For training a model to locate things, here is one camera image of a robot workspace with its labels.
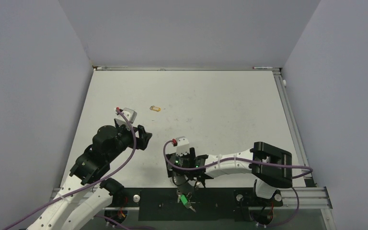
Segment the green plastic key tag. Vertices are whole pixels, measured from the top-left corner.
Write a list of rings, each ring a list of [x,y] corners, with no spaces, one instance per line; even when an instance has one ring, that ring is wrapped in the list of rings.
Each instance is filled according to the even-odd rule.
[[[189,201],[188,201],[187,197],[186,197],[184,194],[180,195],[180,196],[179,196],[179,198],[178,198],[178,200],[179,200],[179,202],[181,202],[183,205],[185,205],[185,204],[189,203]]]

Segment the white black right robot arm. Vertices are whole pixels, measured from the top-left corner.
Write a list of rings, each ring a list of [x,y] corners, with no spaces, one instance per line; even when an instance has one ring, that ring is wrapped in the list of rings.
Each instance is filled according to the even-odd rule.
[[[195,155],[189,148],[186,155],[164,154],[167,169],[175,180],[194,180],[205,184],[206,180],[224,175],[252,174],[252,200],[264,205],[276,190],[293,186],[292,155],[290,152],[265,142],[255,142],[251,149],[226,155]]]

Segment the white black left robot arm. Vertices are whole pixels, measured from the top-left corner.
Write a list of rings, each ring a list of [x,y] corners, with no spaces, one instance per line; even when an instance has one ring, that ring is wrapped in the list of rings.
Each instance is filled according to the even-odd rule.
[[[110,170],[110,164],[127,148],[145,150],[152,133],[144,126],[130,129],[126,125],[103,126],[98,129],[84,153],[72,166],[61,190],[43,213],[28,227],[30,230],[59,230],[88,192]]]

